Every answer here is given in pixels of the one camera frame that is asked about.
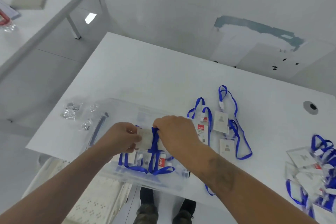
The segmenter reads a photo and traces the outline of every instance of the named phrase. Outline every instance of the table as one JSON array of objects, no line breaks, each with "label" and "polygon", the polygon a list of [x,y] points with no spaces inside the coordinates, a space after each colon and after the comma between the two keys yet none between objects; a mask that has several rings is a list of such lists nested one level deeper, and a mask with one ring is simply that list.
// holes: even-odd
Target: table
[{"label": "table", "polygon": [[[81,132],[60,118],[63,105],[74,96],[88,101],[118,98],[185,116],[198,97],[212,111],[219,110],[220,85],[237,100],[239,122],[253,150],[251,158],[235,164],[293,202],[285,188],[286,150],[310,145],[315,133],[336,143],[334,96],[112,33],[103,38],[27,147],[65,160],[80,154]],[[305,111],[304,101],[313,102],[318,114]],[[193,175],[178,196],[224,207]]]},{"label": "table", "polygon": [[[3,0],[10,4],[12,0]],[[82,0],[47,0],[43,10],[20,10],[22,16],[14,23],[17,31],[0,31],[0,79],[22,55],[35,47]]]}]

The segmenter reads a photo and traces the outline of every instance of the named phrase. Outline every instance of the tattoo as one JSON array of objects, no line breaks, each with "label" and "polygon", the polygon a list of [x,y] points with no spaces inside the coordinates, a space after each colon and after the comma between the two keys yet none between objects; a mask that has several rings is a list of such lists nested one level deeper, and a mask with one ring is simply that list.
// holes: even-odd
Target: tattoo
[{"label": "tattoo", "polygon": [[229,192],[233,189],[237,168],[226,159],[217,155],[209,160],[209,169],[202,173],[201,180],[216,194]]}]

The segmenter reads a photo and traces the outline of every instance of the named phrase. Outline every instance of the person's right arm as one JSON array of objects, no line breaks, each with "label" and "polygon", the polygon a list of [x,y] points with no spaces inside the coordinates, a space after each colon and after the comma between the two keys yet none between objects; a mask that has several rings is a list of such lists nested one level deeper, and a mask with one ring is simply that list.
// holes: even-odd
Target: person's right arm
[{"label": "person's right arm", "polygon": [[165,116],[154,127],[168,152],[216,193],[239,223],[317,222],[270,188],[236,167],[197,136],[191,120]]}]

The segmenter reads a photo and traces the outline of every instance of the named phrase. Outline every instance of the gray silhouette icon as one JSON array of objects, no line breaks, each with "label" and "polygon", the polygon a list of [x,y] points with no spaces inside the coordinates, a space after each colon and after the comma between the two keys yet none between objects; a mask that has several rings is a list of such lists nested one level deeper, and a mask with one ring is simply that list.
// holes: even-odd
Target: gray silhouette icon
[{"label": "gray silhouette icon", "polygon": [[300,155],[303,160],[306,160],[308,157],[306,155]]}]

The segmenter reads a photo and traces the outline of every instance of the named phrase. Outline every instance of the black shoe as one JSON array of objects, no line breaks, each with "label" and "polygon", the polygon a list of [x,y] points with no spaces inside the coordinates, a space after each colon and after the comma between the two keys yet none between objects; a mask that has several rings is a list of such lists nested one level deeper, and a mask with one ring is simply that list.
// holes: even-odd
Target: black shoe
[{"label": "black shoe", "polygon": [[195,212],[195,208],[196,208],[196,202],[189,200],[189,199],[185,199],[183,201],[183,204],[180,208],[180,211],[187,211],[188,213],[190,213],[191,217],[193,218],[194,212]]},{"label": "black shoe", "polygon": [[140,189],[141,204],[154,204],[154,193],[152,189],[141,187]]}]

